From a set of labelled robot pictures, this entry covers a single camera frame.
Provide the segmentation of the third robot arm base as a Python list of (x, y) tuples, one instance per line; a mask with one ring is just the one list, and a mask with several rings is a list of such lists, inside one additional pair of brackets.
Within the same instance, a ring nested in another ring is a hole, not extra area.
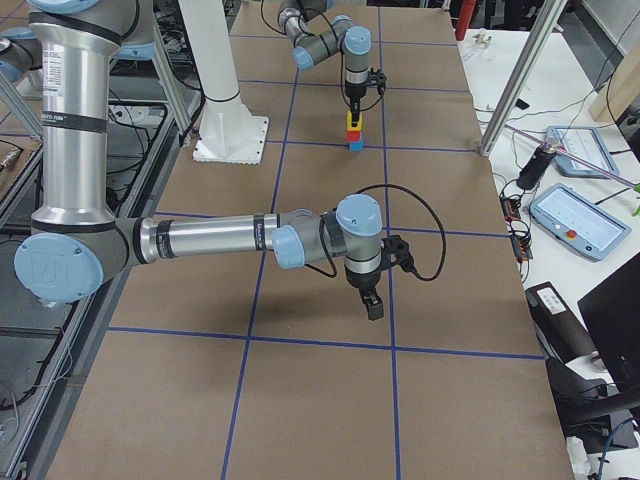
[(30, 28), (1, 32), (1, 73), (23, 97), (42, 99), (42, 45)]

